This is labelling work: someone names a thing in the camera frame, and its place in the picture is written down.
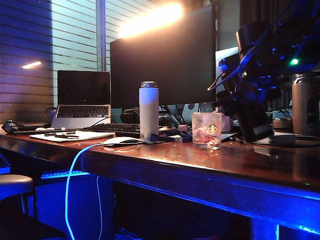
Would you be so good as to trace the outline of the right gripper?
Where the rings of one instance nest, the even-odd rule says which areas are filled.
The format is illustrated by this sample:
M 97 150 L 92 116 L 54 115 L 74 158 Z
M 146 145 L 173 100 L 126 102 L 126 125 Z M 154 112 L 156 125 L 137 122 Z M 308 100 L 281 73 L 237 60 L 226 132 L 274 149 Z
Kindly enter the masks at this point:
M 212 106 L 223 108 L 226 116 L 244 106 L 259 108 L 265 100 L 278 97 L 278 85 L 288 68 L 288 56 L 282 52 L 248 52 L 238 54 L 236 66 L 231 72 L 234 86 L 231 95 L 215 101 Z

